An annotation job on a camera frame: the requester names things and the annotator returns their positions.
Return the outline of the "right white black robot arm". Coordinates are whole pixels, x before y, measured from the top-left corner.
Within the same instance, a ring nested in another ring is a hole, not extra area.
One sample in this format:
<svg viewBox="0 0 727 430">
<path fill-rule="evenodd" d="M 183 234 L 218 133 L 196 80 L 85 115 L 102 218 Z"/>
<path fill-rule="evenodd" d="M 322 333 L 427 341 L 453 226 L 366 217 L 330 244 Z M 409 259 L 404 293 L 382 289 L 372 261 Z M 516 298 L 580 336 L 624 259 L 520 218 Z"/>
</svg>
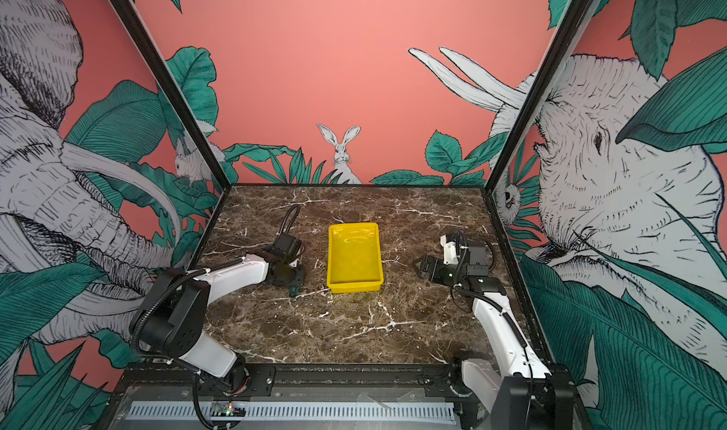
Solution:
<svg viewBox="0 0 727 430">
<path fill-rule="evenodd" d="M 420 278 L 442 285 L 469 303 L 485 331 L 496 363 L 474 355 L 454 361 L 449 390 L 475 398 L 483 411 L 481 429 L 572 429 L 576 411 L 570 373 L 549 368 L 521 330 L 502 282 L 492 275 L 495 252 L 489 242 L 471 243 L 444 235 L 441 258 L 423 255 L 413 261 Z"/>
</svg>

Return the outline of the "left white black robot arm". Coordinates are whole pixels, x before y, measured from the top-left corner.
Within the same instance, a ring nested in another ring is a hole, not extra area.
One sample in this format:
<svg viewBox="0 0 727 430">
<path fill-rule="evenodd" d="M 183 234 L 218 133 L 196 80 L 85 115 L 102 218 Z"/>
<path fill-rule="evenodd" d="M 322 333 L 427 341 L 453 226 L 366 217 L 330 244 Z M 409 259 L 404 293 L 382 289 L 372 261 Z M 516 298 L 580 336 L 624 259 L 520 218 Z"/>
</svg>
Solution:
<svg viewBox="0 0 727 430">
<path fill-rule="evenodd" d="M 299 286 L 302 241 L 282 233 L 267 248 L 248 252 L 216 269 L 168 269 L 158 277 L 130 323 L 130 347 L 140 358 L 177 363 L 227 395 L 246 390 L 250 373 L 244 356 L 204 330 L 206 311 L 219 299 L 248 286 Z"/>
</svg>

